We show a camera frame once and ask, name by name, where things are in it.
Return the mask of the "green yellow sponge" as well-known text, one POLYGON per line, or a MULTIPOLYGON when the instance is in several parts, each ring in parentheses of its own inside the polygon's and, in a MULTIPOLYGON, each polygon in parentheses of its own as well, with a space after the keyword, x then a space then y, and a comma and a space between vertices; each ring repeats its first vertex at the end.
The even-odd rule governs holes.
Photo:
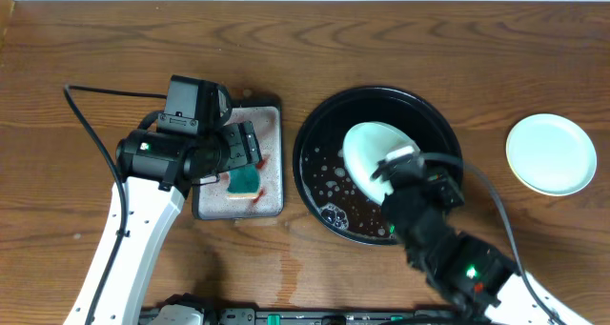
POLYGON ((258 169, 255 165, 229 171, 227 196, 231 199, 255 199, 261 189, 258 169))

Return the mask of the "green plate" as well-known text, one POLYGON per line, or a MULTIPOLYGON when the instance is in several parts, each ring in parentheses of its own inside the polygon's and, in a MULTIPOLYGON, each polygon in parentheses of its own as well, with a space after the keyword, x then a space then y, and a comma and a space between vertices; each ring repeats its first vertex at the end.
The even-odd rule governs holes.
POLYGON ((418 154, 416 142, 398 128, 382 122, 364 122, 350 128, 343 139, 344 166, 358 189, 381 205, 394 189, 389 181, 373 178, 379 162, 404 154, 418 154))
POLYGON ((527 188, 550 196, 566 196, 587 187, 597 170, 597 152, 575 122, 552 113, 521 119, 508 133, 506 159, 527 188))

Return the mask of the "yellow plate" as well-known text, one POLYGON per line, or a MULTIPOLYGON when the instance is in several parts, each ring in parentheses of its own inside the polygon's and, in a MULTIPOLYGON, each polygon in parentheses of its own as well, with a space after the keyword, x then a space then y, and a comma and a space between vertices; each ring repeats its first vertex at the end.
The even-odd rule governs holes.
POLYGON ((515 158, 512 154, 507 152, 506 161, 507 161, 509 170, 511 172, 511 175, 520 184, 520 186, 522 186, 534 193, 540 193, 540 190, 538 188, 536 188, 532 184, 528 183, 524 179, 524 177, 521 175, 521 168, 520 168, 519 160, 517 158, 515 158))

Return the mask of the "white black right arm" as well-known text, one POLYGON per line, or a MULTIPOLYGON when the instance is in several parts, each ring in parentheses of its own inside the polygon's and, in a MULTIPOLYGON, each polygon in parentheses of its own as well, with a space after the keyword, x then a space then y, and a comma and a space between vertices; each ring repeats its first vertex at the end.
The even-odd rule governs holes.
POLYGON ((382 214, 404 245, 407 263, 453 304, 465 322, 481 324, 583 324, 585 318, 550 294, 525 269, 501 198, 476 167, 445 153, 396 150, 371 175, 393 190, 382 214), (464 199, 448 167, 474 174, 489 193, 509 238, 511 255, 450 226, 447 211, 464 199))

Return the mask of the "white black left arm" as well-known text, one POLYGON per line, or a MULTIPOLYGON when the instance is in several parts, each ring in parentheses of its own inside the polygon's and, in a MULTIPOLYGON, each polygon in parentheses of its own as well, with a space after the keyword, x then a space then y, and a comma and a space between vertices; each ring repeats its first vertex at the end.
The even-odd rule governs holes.
POLYGON ((69 324, 137 322, 154 265, 194 182, 260 161, 250 121, 204 137, 135 130, 117 148, 124 169, 69 324))

